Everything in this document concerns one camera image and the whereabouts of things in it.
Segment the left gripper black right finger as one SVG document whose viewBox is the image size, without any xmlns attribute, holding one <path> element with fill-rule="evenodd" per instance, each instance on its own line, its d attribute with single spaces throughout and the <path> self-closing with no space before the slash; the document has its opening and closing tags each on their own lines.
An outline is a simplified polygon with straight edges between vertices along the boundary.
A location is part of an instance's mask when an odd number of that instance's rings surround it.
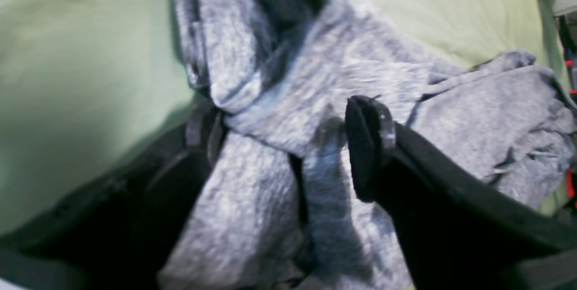
<svg viewBox="0 0 577 290">
<path fill-rule="evenodd" d="M 391 216 L 417 290 L 574 290 L 576 226 L 485 185 L 372 97 L 345 113 L 355 193 Z"/>
</svg>

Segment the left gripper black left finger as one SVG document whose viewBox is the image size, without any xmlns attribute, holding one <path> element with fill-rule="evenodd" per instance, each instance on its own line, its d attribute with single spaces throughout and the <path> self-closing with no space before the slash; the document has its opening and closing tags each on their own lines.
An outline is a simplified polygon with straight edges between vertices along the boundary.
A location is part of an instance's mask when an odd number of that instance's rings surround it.
<svg viewBox="0 0 577 290">
<path fill-rule="evenodd" d="M 157 290 L 156 275 L 215 166 L 224 113 L 190 118 L 132 162 L 1 237 L 1 281 L 23 290 Z"/>
</svg>

